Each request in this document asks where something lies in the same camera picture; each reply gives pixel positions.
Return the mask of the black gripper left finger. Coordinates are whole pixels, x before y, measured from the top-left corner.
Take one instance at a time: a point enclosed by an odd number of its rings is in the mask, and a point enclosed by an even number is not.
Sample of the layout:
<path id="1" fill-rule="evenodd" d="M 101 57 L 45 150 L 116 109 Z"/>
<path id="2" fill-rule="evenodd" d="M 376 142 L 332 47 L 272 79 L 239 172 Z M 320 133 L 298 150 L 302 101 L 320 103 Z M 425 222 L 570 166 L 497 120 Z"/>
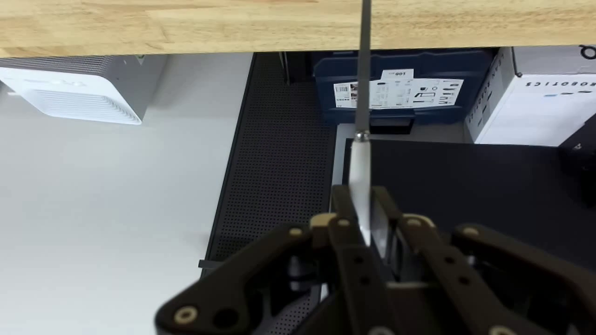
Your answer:
<path id="1" fill-rule="evenodd" d="M 278 228 L 170 299 L 155 315 L 157 335 L 257 335 L 322 286 L 328 297 L 293 335 L 397 332 L 384 273 L 347 187 L 332 189 L 328 220 Z"/>

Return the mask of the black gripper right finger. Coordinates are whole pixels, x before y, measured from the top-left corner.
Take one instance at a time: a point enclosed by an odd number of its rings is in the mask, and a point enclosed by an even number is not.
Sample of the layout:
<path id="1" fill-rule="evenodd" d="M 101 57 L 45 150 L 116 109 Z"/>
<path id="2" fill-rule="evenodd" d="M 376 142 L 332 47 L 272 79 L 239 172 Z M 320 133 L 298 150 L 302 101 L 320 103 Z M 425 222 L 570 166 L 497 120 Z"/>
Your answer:
<path id="1" fill-rule="evenodd" d="M 477 224 L 443 233 L 373 191 L 373 243 L 399 289 L 458 335 L 596 335 L 596 276 Z"/>

